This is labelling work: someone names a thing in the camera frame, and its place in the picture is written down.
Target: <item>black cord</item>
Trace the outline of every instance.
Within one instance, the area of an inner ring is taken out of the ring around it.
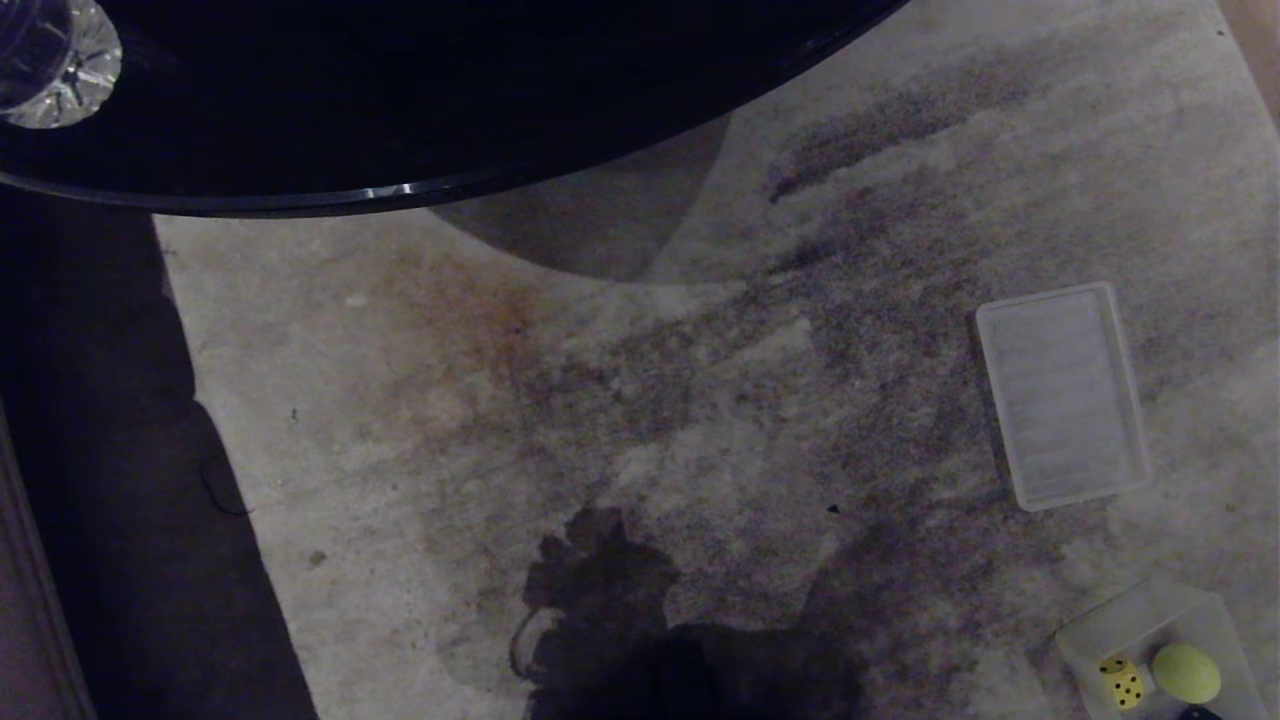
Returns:
[[[218,459],[206,457],[200,461],[200,484],[205,486],[205,492],[209,493],[209,501],[214,503],[214,507],[216,507],[219,512],[221,512],[223,515],[230,515],[233,518],[244,518],[253,510],[247,507],[242,507],[241,510],[228,510],[227,506],[224,506],[221,502],[218,501],[218,496],[214,493],[212,486],[209,484],[209,475],[205,474],[205,466],[214,460]]]

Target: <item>white rectangular container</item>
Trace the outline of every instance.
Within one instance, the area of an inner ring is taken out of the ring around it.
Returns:
[[[989,302],[977,323],[1024,510],[1151,484],[1137,383],[1108,283]]]

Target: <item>wooden floor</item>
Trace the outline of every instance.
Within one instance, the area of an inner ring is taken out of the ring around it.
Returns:
[[[1280,0],[1219,0],[1280,128]]]

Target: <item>gray rug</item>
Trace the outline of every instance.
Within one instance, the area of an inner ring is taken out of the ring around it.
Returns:
[[[1149,575],[1277,657],[1277,141],[1212,4],[916,0],[731,118],[468,204],[160,218],[317,711],[572,716],[699,639],[780,716],[1078,717]],[[1042,514],[982,302],[1111,281],[1158,484]]]

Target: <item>black glass table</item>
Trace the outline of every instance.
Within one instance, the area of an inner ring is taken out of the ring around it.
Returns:
[[[904,1],[100,0],[115,94],[0,128],[0,181],[204,215],[445,202],[722,115]]]

